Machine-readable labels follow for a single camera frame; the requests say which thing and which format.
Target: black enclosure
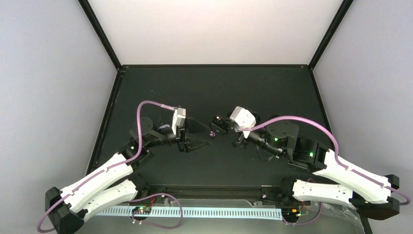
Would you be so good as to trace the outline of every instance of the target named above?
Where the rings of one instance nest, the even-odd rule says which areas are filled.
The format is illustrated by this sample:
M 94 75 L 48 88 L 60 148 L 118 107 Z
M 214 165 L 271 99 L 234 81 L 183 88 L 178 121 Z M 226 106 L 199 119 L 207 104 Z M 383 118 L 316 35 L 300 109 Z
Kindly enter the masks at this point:
M 153 100 L 186 108 L 187 116 L 208 125 L 214 115 L 226 116 L 236 106 L 256 112 L 262 120 L 273 115 L 296 115 L 312 119 L 330 129 L 312 70 L 338 28 L 352 0 L 344 0 L 309 64 L 292 65 L 122 65 L 87 0 L 79 0 L 114 66 L 118 70 L 87 173 L 105 163 L 129 138 L 136 123 L 136 107 Z M 145 106 L 142 117 L 154 124 L 170 123 L 172 113 Z M 328 137 L 315 128 L 297 123 L 300 136 L 328 147 Z M 151 186 L 205 189 L 260 188 L 279 186 L 287 176 L 308 178 L 286 166 L 285 160 L 262 162 L 254 147 L 234 147 L 236 134 L 205 139 L 212 146 L 179 153 L 176 146 L 151 149 L 154 157 L 140 169 Z M 318 181 L 328 182 L 319 177 Z M 370 225 L 362 218 L 364 231 Z

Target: white wall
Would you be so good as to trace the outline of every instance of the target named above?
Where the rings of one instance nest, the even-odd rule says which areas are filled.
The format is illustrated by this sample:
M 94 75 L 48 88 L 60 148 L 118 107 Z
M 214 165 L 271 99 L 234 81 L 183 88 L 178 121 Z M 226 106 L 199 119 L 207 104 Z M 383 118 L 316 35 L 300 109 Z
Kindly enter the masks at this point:
M 413 196 L 413 1 L 354 1 L 315 76 L 343 157 Z M 412 219 L 401 207 L 373 233 L 412 233 Z
M 36 233 L 44 193 L 86 172 L 116 70 L 77 1 L 0 5 L 0 233 Z
M 308 64 L 342 0 L 90 0 L 122 64 Z

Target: black linear rail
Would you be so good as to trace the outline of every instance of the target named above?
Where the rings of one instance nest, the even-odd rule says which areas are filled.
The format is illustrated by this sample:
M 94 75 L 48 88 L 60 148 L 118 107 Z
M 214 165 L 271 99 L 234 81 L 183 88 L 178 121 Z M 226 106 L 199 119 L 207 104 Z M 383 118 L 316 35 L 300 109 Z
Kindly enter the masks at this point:
M 258 186 L 185 186 L 185 185 L 150 185 L 148 194 L 166 193 L 177 199 L 214 199 L 214 200 L 247 200 L 261 201 L 263 205 L 275 205 L 280 209 L 294 209 L 301 205 L 300 201 L 285 204 L 277 195 L 280 187 Z
M 325 48 L 327 48 L 328 43 L 330 42 L 331 38 L 334 35 L 334 32 L 336 32 L 338 26 L 340 25 L 341 21 L 346 15 L 347 10 L 350 8 L 352 2 L 353 0 L 344 0 L 341 3 L 340 8 L 338 9 L 336 15 L 334 16 L 333 21 L 331 21 L 331 24 L 328 27 L 327 32 L 325 33 L 323 39 L 321 40 L 319 47 L 317 48 L 316 52 L 314 53 L 313 58 L 308 64 L 311 70 L 313 70 L 316 67 L 317 62 L 319 61 L 322 54 L 324 53 Z
M 105 114 L 103 115 L 103 120 L 100 125 L 99 133 L 97 134 L 96 143 L 93 148 L 92 157 L 89 161 L 88 170 L 86 174 L 89 174 L 93 170 L 93 166 L 97 165 L 98 157 L 100 155 L 100 151 L 102 150 L 103 140 L 106 136 L 106 130 L 109 124 L 109 120 L 111 119 L 112 110 L 116 101 L 117 94 L 119 93 L 120 84 L 123 80 L 123 74 L 125 71 L 123 69 L 118 70 L 115 78 L 115 82 L 112 87 L 111 95 L 109 96 L 108 105 L 106 106 Z
M 113 50 L 111 44 L 109 43 L 108 38 L 106 37 L 105 32 L 103 32 L 102 26 L 100 26 L 99 21 L 96 18 L 96 15 L 93 12 L 92 7 L 89 4 L 88 0 L 79 0 L 80 5 L 83 8 L 83 11 L 85 12 L 86 16 L 88 17 L 90 23 L 93 26 L 93 29 L 95 30 L 97 36 L 99 37 L 100 41 L 103 44 L 103 47 L 105 47 L 106 53 L 108 53 L 109 57 L 111 58 L 115 68 L 117 70 L 120 69 L 122 66 L 117 59 L 117 56 L 115 54 L 115 51 Z

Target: purple cable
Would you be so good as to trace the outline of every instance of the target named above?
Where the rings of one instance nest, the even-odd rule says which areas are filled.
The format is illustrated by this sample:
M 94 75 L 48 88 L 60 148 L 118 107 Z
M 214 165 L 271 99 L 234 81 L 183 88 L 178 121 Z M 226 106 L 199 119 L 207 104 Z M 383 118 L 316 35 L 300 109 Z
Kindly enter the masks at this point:
M 141 103 L 138 105 L 138 109 L 137 109 L 137 111 L 136 111 L 136 122 L 137 122 L 137 129 L 138 129 L 138 138 L 139 138 L 138 152 L 135 154 L 135 156 L 133 156 L 133 157 L 131 157 L 131 158 L 125 160 L 125 161 L 122 161 L 122 162 L 116 163 L 116 164 L 114 164 L 114 165 L 112 165 L 112 166 L 109 166 L 109 167 L 108 167 L 108 170 L 111 169 L 111 168 L 114 168 L 114 167 L 116 167 L 116 166 L 119 166 L 119 165 L 121 165 L 121 164 L 129 163 L 129 162 L 131 162 L 131 161 L 134 161 L 135 159 L 137 159 L 137 158 L 139 157 L 140 153 L 142 152 L 142 130 L 141 130 L 141 121 L 140 121 L 141 118 L 140 118 L 140 115 L 141 115 L 142 106 L 145 105 L 145 104 L 152 104 L 152 105 L 159 106 L 159 107 L 162 107 L 162 108 L 167 109 L 167 110 L 170 110 L 170 111 L 175 111 L 175 109 L 176 109 L 175 107 L 168 106 L 168 105 L 164 105 L 164 104 L 162 104 L 162 103 L 158 103 L 158 102 L 155 102 L 155 101 L 143 101 L 143 102 L 141 102 Z M 97 172 L 96 174 L 94 174 L 93 176 L 91 176 L 90 178 L 86 179 L 86 180 L 83 181 L 81 184 L 79 184 L 75 189 L 73 189 L 72 192 L 73 192 L 73 193 L 76 192 L 77 190 L 79 190 L 79 188 L 81 188 L 83 185 L 85 185 L 85 184 L 86 184 L 87 182 L 89 182 L 91 179 L 95 178 L 96 176 L 98 176 L 99 174 L 101 174 L 101 173 L 103 173 L 103 172 L 105 172 L 105 170 L 101 170 L 101 171 Z M 38 226 L 37 226 L 37 231 L 38 231 L 39 233 L 49 233 L 49 232 L 52 232 L 52 231 L 55 230 L 54 228 L 53 228 L 53 229 L 48 229 L 48 230 L 42 230 L 40 227 L 41 227 L 41 224 L 43 223 L 44 219 L 47 217 L 47 215 L 50 214 L 50 212 L 51 212 L 54 208 L 56 208 L 56 206 L 58 206 L 60 203 L 62 203 L 62 202 L 63 202 L 66 198 L 68 198 L 69 196 L 70 196 L 70 194 L 68 194 L 68 195 L 64 196 L 63 198 L 61 198 L 60 200 L 58 200 L 55 204 L 53 204 L 53 206 L 51 206 L 51 207 L 43 214 L 43 216 L 42 216 L 42 218 L 40 219 L 40 221 L 39 221 L 39 223 L 38 223 Z
M 69 196 L 70 196 L 70 194 L 67 194 L 66 196 L 62 197 L 59 201 L 57 201 L 55 204 L 53 204 L 53 205 L 43 214 L 43 216 L 40 218 L 40 221 L 39 221 L 38 226 L 37 226 L 37 228 L 36 228 L 39 233 L 49 233 L 49 232 L 52 232 L 52 231 L 55 230 L 54 228 L 52 228 L 52 229 L 47 229 L 47 230 L 42 230 L 41 224 L 43 223 L 43 221 L 44 221 L 44 219 L 47 217 L 47 215 L 50 214 L 50 212 L 51 212 L 54 208 L 56 208 L 56 206 L 58 206 L 60 203 L 62 203 L 62 202 L 63 202 L 66 198 L 68 198 Z
M 140 199 L 136 199 L 136 200 L 131 200 L 131 201 L 129 201 L 129 203 L 140 202 L 140 201 L 144 201 L 144 200 L 146 200 L 146 199 L 152 198 L 152 197 L 154 197 L 154 196 L 161 196 L 161 195 L 170 197 L 170 198 L 172 198 L 174 201 L 176 201 L 176 204 L 178 204 L 179 210 L 181 211 L 181 217 L 179 218 L 179 222 L 178 222 L 175 226 L 172 226 L 172 227 L 163 226 L 163 225 L 159 225 L 159 224 L 151 223 L 151 222 L 147 222 L 147 221 L 140 221 L 140 223 L 152 225 L 152 226 L 154 226 L 154 227 L 163 228 L 163 229 L 174 229 L 174 228 L 179 227 L 179 226 L 181 225 L 181 223 L 182 223 L 182 220 L 184 219 L 184 211 L 182 210 L 182 206 L 181 206 L 181 204 L 179 203 L 179 201 L 178 201 L 174 196 L 172 196 L 172 195 L 165 194 L 165 193 L 158 193 L 158 194 L 153 194 L 153 195 L 150 195 L 150 196 L 147 196 L 147 197 L 144 197 L 144 198 L 140 198 Z M 134 222 L 136 221 L 136 219 L 135 219 L 135 213 L 138 213 L 138 212 L 139 212 L 139 211 L 135 211 L 135 212 L 133 212 L 133 214 L 132 214 L 132 219 L 133 219 Z
M 298 117 L 298 116 L 280 116 L 280 117 L 276 117 L 276 118 L 270 119 L 269 121 L 266 121 L 266 122 L 264 122 L 264 123 L 262 123 L 262 124 L 260 124 L 260 125 L 257 125 L 257 126 L 255 126 L 255 127 L 253 127 L 253 128 L 241 128 L 240 131 L 254 131 L 254 130 L 260 129 L 260 128 L 262 128 L 262 127 L 265 127 L 265 126 L 267 126 L 268 124 L 271 124 L 271 123 L 274 123 L 274 122 L 277 122 L 277 121 L 281 121 L 281 120 L 296 120 L 296 121 L 308 123 L 308 124 L 313 125 L 314 127 L 318 128 L 318 129 L 320 129 L 321 131 L 323 131 L 323 132 L 330 138 L 330 140 L 332 141 L 332 143 L 333 143 L 333 145 L 334 145 L 334 151 L 335 151 L 335 152 L 334 152 L 334 159 L 336 160 L 337 164 L 340 165 L 340 166 L 342 166 L 342 167 L 345 168 L 345 169 L 348 169 L 348 166 L 345 165 L 345 164 L 343 164 L 342 162 L 340 162 L 339 159 L 338 159 L 338 143 L 337 143 L 336 138 L 335 138 L 335 137 L 333 136 L 333 134 L 331 134 L 331 132 L 329 132 L 326 128 L 324 128 L 323 126 L 321 126 L 320 124 L 318 124 L 317 122 L 314 122 L 314 121 L 312 121 L 312 120 L 309 120 L 309 119 L 306 119 L 306 118 L 303 118 L 303 117 Z M 354 172 L 354 173 L 356 173 L 357 175 L 359 175 L 359 176 L 361 176 L 361 177 L 363 177 L 363 178 L 365 178 L 365 179 L 367 179 L 367 180 L 369 180 L 369 181 L 377 184 L 377 185 L 380 185 L 381 187 L 384 186 L 383 183 L 380 183 L 379 181 L 377 181 L 377 180 L 375 180 L 375 179 L 373 179 L 373 178 L 370 178 L 369 176 L 367 176 L 367 175 L 365 175 L 365 174 L 363 174 L 363 173 L 361 173 L 361 172 L 359 172 L 359 171 L 357 171 L 357 170 L 352 169 L 351 171 Z M 409 198 L 405 193 L 403 193 L 403 192 L 401 192 L 401 191 L 399 191 L 399 190 L 396 190 L 396 189 L 394 189 L 394 188 L 392 188 L 392 187 L 389 187 L 389 186 L 385 186 L 384 188 L 389 189 L 390 191 L 395 192 L 395 193 L 399 194 L 400 196 L 402 196 L 402 197 L 404 197 L 404 198 L 406 199 L 406 201 L 400 203 L 400 205 L 403 206 L 403 205 L 409 205 L 409 204 L 410 204 L 410 201 L 411 201 L 411 200 L 410 200 L 410 198 Z

